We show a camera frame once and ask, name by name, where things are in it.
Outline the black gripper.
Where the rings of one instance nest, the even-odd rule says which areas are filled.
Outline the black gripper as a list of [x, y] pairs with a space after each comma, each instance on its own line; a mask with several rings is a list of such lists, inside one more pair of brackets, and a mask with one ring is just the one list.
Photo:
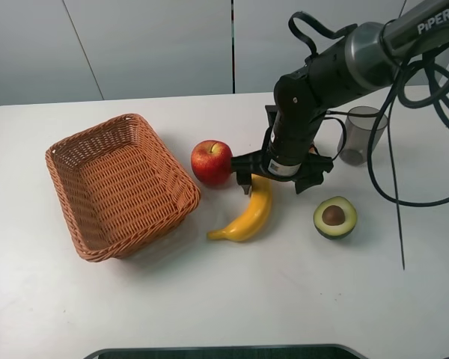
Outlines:
[[262, 147], [231, 159], [231, 171], [236, 174], [236, 182], [244, 194], [250, 194], [253, 174], [279, 182], [293, 181], [296, 194], [321, 185], [323, 174], [334, 167], [333, 160], [308, 151], [324, 115], [286, 125], [278, 111], [266, 114], [269, 128], [265, 131]]

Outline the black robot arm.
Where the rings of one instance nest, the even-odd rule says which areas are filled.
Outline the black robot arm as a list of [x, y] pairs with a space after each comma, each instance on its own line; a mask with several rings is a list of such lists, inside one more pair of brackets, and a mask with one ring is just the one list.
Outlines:
[[[333, 44], [319, 52], [302, 33], [300, 19]], [[266, 107], [269, 126], [263, 146], [233, 157], [231, 170], [244, 191], [253, 175], [279, 182], [292, 181], [297, 193], [319, 185], [331, 171], [329, 157], [309, 149], [327, 114], [385, 87], [407, 108], [448, 104], [449, 72], [436, 56], [449, 47], [449, 1], [423, 1], [385, 24], [366, 22], [332, 31], [310, 14], [297, 12], [288, 22], [293, 35], [310, 49], [302, 68], [282, 76], [273, 90], [274, 104]], [[435, 74], [444, 73], [438, 85]]]

